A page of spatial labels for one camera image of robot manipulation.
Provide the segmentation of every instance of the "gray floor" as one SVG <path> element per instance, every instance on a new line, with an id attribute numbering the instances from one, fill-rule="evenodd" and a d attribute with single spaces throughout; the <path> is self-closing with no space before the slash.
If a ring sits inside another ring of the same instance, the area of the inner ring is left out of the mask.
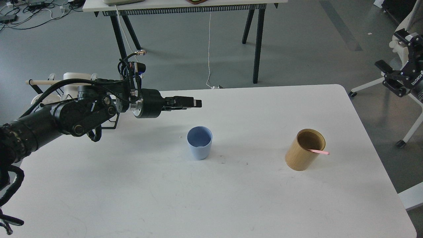
<path id="1" fill-rule="evenodd" d="M 211 84 L 239 88 L 336 83 L 349 91 L 379 78 L 374 62 L 396 58 L 388 47 L 396 25 L 372 0 L 328 2 L 362 50 L 353 51 L 345 42 L 345 34 L 338 31 L 320 1 L 292 0 L 280 4 L 279 9 L 268 6 L 259 84 L 253 85 L 257 16 L 248 43 L 242 45 L 247 12 L 213 12 Z M 21 26 L 42 23 L 49 14 L 41 12 Z M 53 16 L 60 16 L 58 9 L 53 9 Z M 208 88 L 209 16 L 130 17 L 148 51 L 139 57 L 147 65 L 144 88 Z M 4 29 L 0 32 L 0 122 L 16 119 L 36 95 L 24 80 L 44 80 L 50 73 L 60 76 L 65 72 L 98 73 L 99 77 L 117 79 L 118 58 L 110 19 L 101 14 L 95 18 L 93 13 L 72 12 L 31 30 Z M 422 182 L 423 127 L 403 149 L 394 146 L 420 115 L 420 106 L 409 97 L 397 98 L 382 85 L 360 91 L 352 102 L 397 192 Z M 409 216 L 418 237 L 423 237 L 423 208 L 410 211 Z"/>

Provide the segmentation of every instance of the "black table leg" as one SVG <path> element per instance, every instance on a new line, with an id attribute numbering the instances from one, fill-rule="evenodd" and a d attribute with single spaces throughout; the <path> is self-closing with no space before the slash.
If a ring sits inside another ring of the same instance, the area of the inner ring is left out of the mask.
<path id="1" fill-rule="evenodd" d="M 129 17 L 127 15 L 123 15 L 122 18 L 124 19 L 126 28 L 128 29 L 129 34 L 131 35 L 132 41 L 135 44 L 135 48 L 137 48 L 137 50 L 142 50 L 140 43 L 138 42 L 137 35 L 135 35 L 134 28 L 132 28 L 132 24 L 129 21 Z"/>
<path id="2" fill-rule="evenodd" d="M 264 24 L 265 10 L 266 9 L 259 9 L 258 11 L 257 39 L 255 42 L 253 83 L 258 82 L 258 67 L 260 65 L 261 39 L 263 38 L 263 24 Z"/>
<path id="3" fill-rule="evenodd" d="M 126 50 L 124 41 L 122 39 L 121 29 L 119 28 L 118 17 L 117 16 L 110 16 L 110 20 L 112 21 L 113 30 L 115 32 L 116 42 L 118 43 L 119 52 L 121 53 L 121 58 L 126 58 Z"/>
<path id="4" fill-rule="evenodd" d="M 248 11 L 247 23 L 245 24 L 244 36 L 242 37 L 242 43 L 245 44 L 247 42 L 248 33 L 250 32 L 251 22 L 254 16 L 254 9 Z"/>

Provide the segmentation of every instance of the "blue cup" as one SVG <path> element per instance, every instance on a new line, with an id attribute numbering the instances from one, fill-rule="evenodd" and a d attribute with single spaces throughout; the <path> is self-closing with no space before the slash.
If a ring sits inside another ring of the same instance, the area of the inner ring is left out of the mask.
<path id="1" fill-rule="evenodd" d="M 212 132 L 206 127 L 198 126 L 190 129 L 187 141 L 194 158 L 203 160 L 210 154 L 212 139 Z"/>

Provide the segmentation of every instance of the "pink straw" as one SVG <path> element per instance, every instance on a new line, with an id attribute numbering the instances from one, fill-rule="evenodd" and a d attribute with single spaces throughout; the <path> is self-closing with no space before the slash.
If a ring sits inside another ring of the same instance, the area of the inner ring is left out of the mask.
<path id="1" fill-rule="evenodd" d="M 329 151 L 323 151 L 323 150 L 316 150 L 316 149 L 307 149 L 308 151 L 314 152 L 314 153 L 319 153 L 319 154 L 324 154 L 324 155 L 330 155 Z"/>

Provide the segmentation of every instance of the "bamboo cup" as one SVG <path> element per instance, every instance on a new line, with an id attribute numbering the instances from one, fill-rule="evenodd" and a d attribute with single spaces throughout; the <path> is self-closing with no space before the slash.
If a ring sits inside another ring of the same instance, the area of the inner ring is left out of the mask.
<path id="1" fill-rule="evenodd" d="M 307 149 L 323 150 L 325 146 L 324 137 L 318 131 L 303 129 L 298 132 L 285 155 L 286 164 L 293 170 L 303 171 L 319 155 Z"/>

